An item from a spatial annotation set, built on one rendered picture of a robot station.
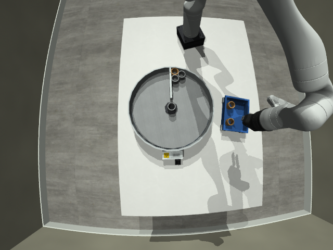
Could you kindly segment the blue square tray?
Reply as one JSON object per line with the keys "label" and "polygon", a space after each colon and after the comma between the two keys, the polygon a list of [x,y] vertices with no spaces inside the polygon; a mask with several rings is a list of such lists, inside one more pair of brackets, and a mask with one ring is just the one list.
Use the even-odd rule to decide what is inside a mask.
{"label": "blue square tray", "polygon": [[[225,99],[225,101],[224,101]],[[228,102],[234,102],[235,107],[227,109],[226,104]],[[249,100],[239,97],[227,96],[222,99],[222,119],[220,130],[234,131],[239,133],[248,133],[248,128],[242,124],[242,116],[249,114]],[[224,117],[224,118],[223,118]],[[227,126],[225,120],[233,118],[234,124]]]}

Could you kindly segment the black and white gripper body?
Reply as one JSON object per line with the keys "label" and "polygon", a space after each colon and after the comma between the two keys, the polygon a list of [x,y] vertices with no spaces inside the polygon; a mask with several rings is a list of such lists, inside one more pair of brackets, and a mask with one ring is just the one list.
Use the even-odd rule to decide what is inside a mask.
{"label": "black and white gripper body", "polygon": [[271,108],[264,108],[254,114],[245,115],[242,124],[253,131],[278,130],[278,128],[274,127],[271,122],[271,111],[274,107],[290,103],[274,95],[268,96],[267,102],[271,105]]}

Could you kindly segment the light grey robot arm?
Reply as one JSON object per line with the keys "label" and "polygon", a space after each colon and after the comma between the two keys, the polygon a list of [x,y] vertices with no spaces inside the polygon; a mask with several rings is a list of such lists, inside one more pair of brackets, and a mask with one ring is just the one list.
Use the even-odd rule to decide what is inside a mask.
{"label": "light grey robot arm", "polygon": [[[274,107],[271,122],[278,129],[316,130],[333,114],[333,85],[324,44],[293,0],[257,1],[283,47],[294,88],[301,93],[310,92],[305,93],[305,99],[297,106]],[[185,0],[183,34],[186,37],[198,35],[205,4],[206,0]]]}

